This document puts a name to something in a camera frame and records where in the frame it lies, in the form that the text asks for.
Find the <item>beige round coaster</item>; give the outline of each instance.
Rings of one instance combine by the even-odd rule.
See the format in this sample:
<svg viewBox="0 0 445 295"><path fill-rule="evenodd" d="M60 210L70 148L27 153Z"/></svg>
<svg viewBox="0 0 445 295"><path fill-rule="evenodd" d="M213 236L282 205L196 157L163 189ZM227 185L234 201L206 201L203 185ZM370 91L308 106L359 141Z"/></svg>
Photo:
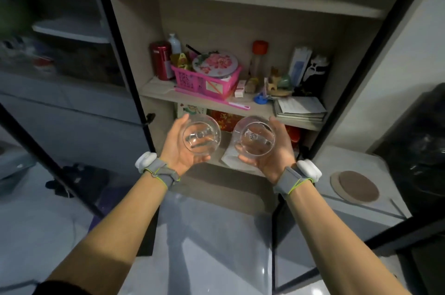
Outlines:
<svg viewBox="0 0 445 295"><path fill-rule="evenodd" d="M355 204L376 201L380 195L372 181L355 171L333 173L331 186L340 197Z"/></svg>

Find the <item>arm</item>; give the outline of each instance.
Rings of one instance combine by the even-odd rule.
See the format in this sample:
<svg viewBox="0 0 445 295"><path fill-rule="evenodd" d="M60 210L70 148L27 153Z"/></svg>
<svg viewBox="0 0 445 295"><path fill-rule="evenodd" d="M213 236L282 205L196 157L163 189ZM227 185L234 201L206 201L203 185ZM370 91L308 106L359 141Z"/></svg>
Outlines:
<svg viewBox="0 0 445 295"><path fill-rule="evenodd" d="M188 115L177 119L164 144L160 159L183 175L194 163L210 157L194 157L183 146L180 130ZM65 281L92 295L117 294L130 271L144 234L167 192L165 184L144 173L124 199L77 244L48 280Z"/></svg>
<svg viewBox="0 0 445 295"><path fill-rule="evenodd" d="M239 159L257 166L276 184L285 167L295 163L295 158L284 125L275 118L270 122L276 135L270 156L259 160L243 156ZM294 189L286 200L331 294L409 294L335 214L309 180Z"/></svg>

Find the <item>pink handle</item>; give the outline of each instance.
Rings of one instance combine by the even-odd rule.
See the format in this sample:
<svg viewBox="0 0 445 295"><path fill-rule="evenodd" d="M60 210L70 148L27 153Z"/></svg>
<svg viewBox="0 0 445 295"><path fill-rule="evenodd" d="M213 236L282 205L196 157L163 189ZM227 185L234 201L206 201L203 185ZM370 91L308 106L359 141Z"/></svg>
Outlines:
<svg viewBox="0 0 445 295"><path fill-rule="evenodd" d="M213 102L222 103L222 104L225 104L227 106L234 107L234 108L238 108L238 109L242 109L242 110L250 110L250 106L245 106L243 104L234 103L234 102L223 101L223 100L220 100L220 99L217 99L217 98L213 98L213 97L209 97L209 96L206 96L206 95L202 95L200 93L196 93L196 92L193 92L193 91L188 91L188 90L185 90L185 89L182 89L182 88L175 87L175 91L177 91L179 93L182 93L182 94L187 94L187 95L191 95L191 96L194 96L194 97L202 98L202 99L208 99L208 100L213 101Z"/></svg>

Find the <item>floral tin lid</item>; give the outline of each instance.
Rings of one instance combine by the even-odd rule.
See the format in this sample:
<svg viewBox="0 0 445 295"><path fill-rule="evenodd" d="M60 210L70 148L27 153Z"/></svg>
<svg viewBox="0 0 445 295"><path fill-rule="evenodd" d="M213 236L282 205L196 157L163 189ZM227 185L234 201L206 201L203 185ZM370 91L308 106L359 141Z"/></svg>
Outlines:
<svg viewBox="0 0 445 295"><path fill-rule="evenodd" d="M231 53L216 51L198 55L192 65L197 73L222 78L238 68L238 60Z"/></svg>

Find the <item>plastic basket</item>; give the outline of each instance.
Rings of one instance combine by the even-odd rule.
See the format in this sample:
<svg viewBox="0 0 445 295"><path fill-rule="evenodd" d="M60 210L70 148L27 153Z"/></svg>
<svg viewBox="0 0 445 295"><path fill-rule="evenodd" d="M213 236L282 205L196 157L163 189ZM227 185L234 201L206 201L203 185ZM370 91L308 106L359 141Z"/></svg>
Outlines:
<svg viewBox="0 0 445 295"><path fill-rule="evenodd" d="M222 81L219 78L212 78L175 66L171 66L171 69L175 72L179 88L224 100L236 88L242 66L238 66L228 81Z"/></svg>

